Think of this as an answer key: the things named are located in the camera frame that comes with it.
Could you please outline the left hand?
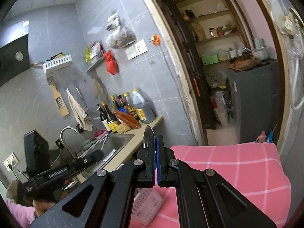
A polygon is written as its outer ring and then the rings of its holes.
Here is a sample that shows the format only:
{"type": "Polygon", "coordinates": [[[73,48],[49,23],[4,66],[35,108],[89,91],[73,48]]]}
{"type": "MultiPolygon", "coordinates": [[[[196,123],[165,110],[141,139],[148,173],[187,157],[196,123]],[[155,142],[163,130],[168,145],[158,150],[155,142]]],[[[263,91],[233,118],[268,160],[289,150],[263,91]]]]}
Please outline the left hand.
{"type": "Polygon", "coordinates": [[[35,208],[35,217],[39,217],[57,204],[60,200],[64,199],[69,192],[67,190],[56,190],[51,194],[45,194],[42,198],[34,199],[32,202],[35,208]]]}

